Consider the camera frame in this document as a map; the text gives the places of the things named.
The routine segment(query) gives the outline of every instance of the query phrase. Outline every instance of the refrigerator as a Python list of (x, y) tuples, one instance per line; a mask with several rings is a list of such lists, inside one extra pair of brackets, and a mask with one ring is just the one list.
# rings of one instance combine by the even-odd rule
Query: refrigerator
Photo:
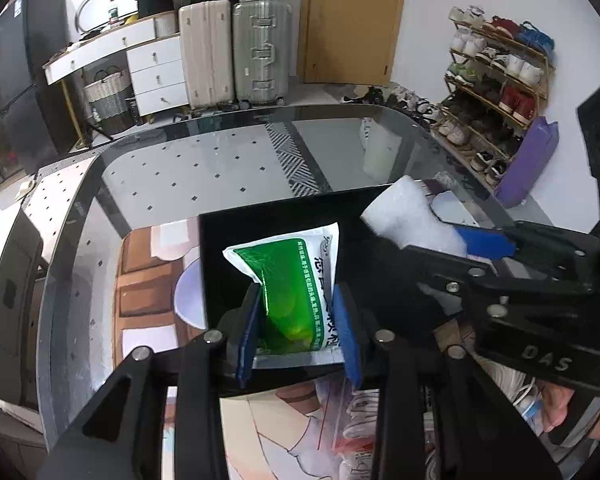
[(27, 173), (77, 140), (60, 83), (42, 66), (68, 43), (65, 0), (15, 0), (0, 15), (0, 132)]

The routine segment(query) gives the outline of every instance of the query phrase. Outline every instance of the black bag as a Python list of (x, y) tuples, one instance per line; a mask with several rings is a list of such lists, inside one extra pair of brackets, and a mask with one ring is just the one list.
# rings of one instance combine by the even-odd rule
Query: black bag
[(136, 0), (138, 2), (138, 18), (146, 18), (173, 9), (173, 0)]

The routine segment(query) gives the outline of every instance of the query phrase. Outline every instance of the shelf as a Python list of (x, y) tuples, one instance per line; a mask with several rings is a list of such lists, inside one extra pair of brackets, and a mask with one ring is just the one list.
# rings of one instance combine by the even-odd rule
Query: shelf
[(466, 128), (467, 130), (471, 131), (472, 134), (480, 137), (480, 139), (487, 144), (493, 151), (497, 152), (498, 155), (505, 159), (507, 162), (511, 162), (513, 160), (513, 157), (510, 155), (507, 155), (505, 152), (503, 152), (499, 147), (497, 147), (495, 144), (493, 144), (492, 142), (489, 142), (487, 140), (487, 138), (481, 134), (478, 130), (475, 130), (472, 126), (469, 126), (468, 124), (463, 123), (460, 119), (458, 119), (458, 117), (456, 117), (455, 115), (453, 115), (451, 112), (449, 112), (448, 110), (445, 110), (444, 108), (439, 108), (440, 111), (442, 111), (443, 114), (445, 114), (449, 119), (453, 119), (455, 122), (457, 122), (458, 124), (460, 124), (462, 127)]
[(459, 83), (458, 81), (456, 81), (455, 79), (453, 79), (449, 76), (446, 76), (446, 75), (445, 75), (445, 82), (452, 84), (453, 86), (455, 86), (456, 88), (458, 88), (462, 92), (464, 92), (465, 94), (469, 94), (472, 97), (478, 99), (478, 101), (482, 102), (482, 104), (497, 111), (497, 113), (499, 113), (500, 115), (502, 115), (504, 118), (508, 119), (515, 125), (519, 126), (523, 130), (527, 130), (529, 128), (529, 126), (531, 126), (531, 122), (529, 124), (524, 124), (524, 123), (520, 122), (513, 115), (506, 113), (506, 111), (504, 111), (498, 105), (493, 104), (491, 101), (487, 101), (487, 99), (485, 99), (481, 95), (478, 95), (477, 93), (475, 93), (473, 90), (471, 90), (471, 88), (469, 86), (465, 86), (465, 85)]
[(538, 96), (540, 96), (542, 99), (547, 99), (547, 97), (546, 97), (546, 92), (542, 91), (542, 90), (541, 90), (541, 89), (539, 89), (539, 88), (533, 88), (532, 86), (529, 86), (529, 85), (528, 85), (528, 84), (526, 84), (525, 82), (523, 82), (523, 81), (520, 81), (520, 79), (518, 79), (517, 77), (510, 76), (510, 75), (509, 75), (509, 74), (507, 74), (506, 72), (503, 72), (503, 71), (501, 71), (501, 70), (498, 70), (497, 68), (494, 68), (494, 67), (493, 67), (493, 66), (491, 66), (491, 65), (487, 65), (486, 63), (483, 63), (483, 62), (481, 62), (481, 61), (478, 61), (477, 59), (475, 59), (475, 58), (473, 58), (473, 57), (466, 56), (465, 54), (462, 54), (461, 52), (458, 52), (457, 50), (453, 50), (452, 48), (450, 48), (450, 49), (449, 49), (449, 53), (450, 53), (452, 56), (461, 56), (461, 57), (464, 57), (465, 59), (470, 59), (470, 60), (472, 60), (473, 62), (475, 62), (475, 63), (476, 63), (478, 66), (483, 66), (483, 67), (485, 67), (485, 68), (488, 68), (488, 69), (489, 69), (489, 70), (491, 70), (492, 72), (495, 72), (496, 74), (499, 74), (499, 75), (503, 76), (503, 77), (504, 77), (504, 79), (506, 79), (506, 81), (511, 81), (511, 82), (513, 82), (514, 84), (516, 84), (516, 85), (518, 85), (518, 86), (522, 87), (522, 89), (523, 89), (525, 92), (527, 92), (527, 93), (529, 93), (529, 94), (532, 94), (532, 95), (536, 95), (536, 94), (537, 94), (537, 95), (538, 95)]
[(480, 181), (480, 183), (485, 187), (485, 189), (489, 190), (489, 192), (491, 194), (493, 194), (493, 190), (495, 189), (496, 186), (492, 186), (491, 184), (489, 184), (487, 182), (487, 179), (484, 177), (483, 173), (478, 173), (477, 171), (474, 170), (474, 168), (471, 167), (471, 160), (472, 158), (474, 158), (474, 155), (476, 153), (477, 150), (474, 150), (473, 152), (471, 152), (469, 155), (464, 154), (461, 150), (458, 149), (457, 146), (454, 146), (451, 142), (449, 142), (448, 140), (446, 140), (445, 136), (440, 135), (437, 131), (435, 131), (435, 128), (432, 128), (429, 132), (434, 139), (436, 139), (440, 144), (442, 144), (443, 146), (446, 147), (446, 149), (448, 149), (453, 156), (455, 156), (455, 158), (460, 161), (460, 163), (467, 168), (471, 174)]
[(511, 48), (516, 48), (518, 50), (521, 50), (522, 52), (525, 52), (529, 56), (533, 56), (536, 59), (542, 60), (543, 62), (545, 62), (547, 64), (547, 66), (549, 66), (551, 68), (553, 67), (553, 65), (547, 58), (547, 56), (545, 56), (542, 52), (539, 52), (538, 50), (531, 48), (530, 46), (526, 46), (525, 44), (520, 43), (519, 41), (512, 40), (508, 36), (503, 36), (501, 34), (495, 34), (494, 32), (491, 32), (490, 30), (486, 30), (481, 27), (475, 27), (474, 25), (470, 25), (469, 23), (457, 22), (456, 20), (451, 20), (451, 21), (456, 24), (456, 27), (468, 28), (472, 32), (475, 32), (476, 34), (479, 34), (480, 36), (482, 36), (484, 38), (488, 38), (489, 40), (493, 40), (493, 41), (498, 41), (501, 44), (510, 46)]

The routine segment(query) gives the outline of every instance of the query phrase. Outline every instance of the das logo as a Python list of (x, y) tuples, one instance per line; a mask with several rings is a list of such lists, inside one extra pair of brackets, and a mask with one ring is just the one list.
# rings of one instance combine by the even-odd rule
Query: das logo
[[(539, 353), (540, 349), (537, 346), (527, 345), (525, 351), (522, 352), (522, 357), (524, 359), (536, 359)], [(556, 372), (564, 372), (569, 369), (569, 365), (572, 361), (573, 359), (570, 357), (559, 358), (556, 361), (556, 358), (554, 358), (554, 353), (549, 352), (542, 355), (542, 357), (538, 359), (538, 364), (545, 365), (546, 367), (552, 367)]]

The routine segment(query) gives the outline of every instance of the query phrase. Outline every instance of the wooden door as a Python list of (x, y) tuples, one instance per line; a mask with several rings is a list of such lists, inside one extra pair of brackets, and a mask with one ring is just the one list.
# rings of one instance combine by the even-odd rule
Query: wooden door
[(304, 81), (386, 85), (402, 3), (308, 0)]

